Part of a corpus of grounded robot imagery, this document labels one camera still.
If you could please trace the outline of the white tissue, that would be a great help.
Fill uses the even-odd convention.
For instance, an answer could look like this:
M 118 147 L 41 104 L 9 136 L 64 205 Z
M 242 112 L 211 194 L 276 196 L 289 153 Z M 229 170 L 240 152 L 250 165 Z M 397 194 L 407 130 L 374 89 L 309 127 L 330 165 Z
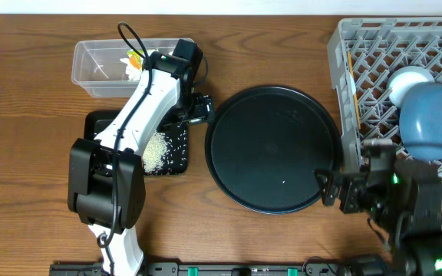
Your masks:
M 125 74 L 127 75 L 129 81 L 138 81 L 140 79 L 142 71 L 132 67 L 128 58 L 121 58 L 120 62 L 126 64 Z

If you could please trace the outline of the green yellow snack wrapper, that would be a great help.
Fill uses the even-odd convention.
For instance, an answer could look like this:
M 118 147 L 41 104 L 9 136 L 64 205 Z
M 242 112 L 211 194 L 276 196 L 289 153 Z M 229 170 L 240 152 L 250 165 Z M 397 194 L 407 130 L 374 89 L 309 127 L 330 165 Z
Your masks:
M 132 67 L 140 71 L 143 70 L 144 51 L 139 50 L 138 52 L 136 52 L 134 50 L 129 50 L 127 52 L 127 56 Z

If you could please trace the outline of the wooden chopstick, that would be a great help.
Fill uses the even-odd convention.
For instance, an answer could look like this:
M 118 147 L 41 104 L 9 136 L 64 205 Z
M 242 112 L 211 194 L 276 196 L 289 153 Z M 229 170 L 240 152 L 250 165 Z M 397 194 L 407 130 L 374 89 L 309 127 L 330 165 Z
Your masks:
M 347 58 L 348 58 L 348 66 L 349 66 L 349 74 L 351 79 L 351 92 L 354 98 L 354 105 L 355 105 L 355 113 L 356 113 L 356 121 L 358 129 L 361 129 L 361 117 L 360 117 L 360 110 L 358 106 L 358 97 L 357 97 L 357 88 L 355 86 L 355 79 L 354 79 L 354 70 L 352 65 L 352 59 L 351 59 L 351 52 L 347 52 Z

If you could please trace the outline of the dark blue plate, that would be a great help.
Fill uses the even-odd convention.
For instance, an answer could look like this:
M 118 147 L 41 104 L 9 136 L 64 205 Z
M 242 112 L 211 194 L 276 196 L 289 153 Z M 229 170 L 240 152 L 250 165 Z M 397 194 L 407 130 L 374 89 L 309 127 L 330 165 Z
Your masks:
M 399 116 L 401 141 L 415 159 L 442 159 L 442 84 L 423 82 L 405 95 Z

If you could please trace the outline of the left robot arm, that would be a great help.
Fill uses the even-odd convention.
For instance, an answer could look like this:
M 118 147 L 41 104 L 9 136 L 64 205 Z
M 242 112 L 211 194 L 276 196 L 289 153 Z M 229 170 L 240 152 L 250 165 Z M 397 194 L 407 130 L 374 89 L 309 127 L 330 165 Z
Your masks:
M 142 155 L 158 126 L 214 117 L 210 97 L 193 90 L 202 61 L 203 52 L 185 41 L 172 54 L 147 54 L 137 89 L 119 114 L 95 138 L 79 138 L 71 147 L 68 208 L 94 233 L 106 274 L 140 271 L 134 226 L 145 201 Z

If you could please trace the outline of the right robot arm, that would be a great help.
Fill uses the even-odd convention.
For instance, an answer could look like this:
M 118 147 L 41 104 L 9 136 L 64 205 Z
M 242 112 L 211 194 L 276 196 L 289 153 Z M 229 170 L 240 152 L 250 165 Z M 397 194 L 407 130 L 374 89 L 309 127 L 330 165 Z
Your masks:
M 391 252 L 363 255 L 340 264 L 337 275 L 442 276 L 442 182 L 430 164 L 399 159 L 391 143 L 363 148 L 368 165 L 359 172 L 317 169 L 315 178 L 325 206 L 340 202 L 345 214 L 366 212 L 368 224 L 388 236 Z

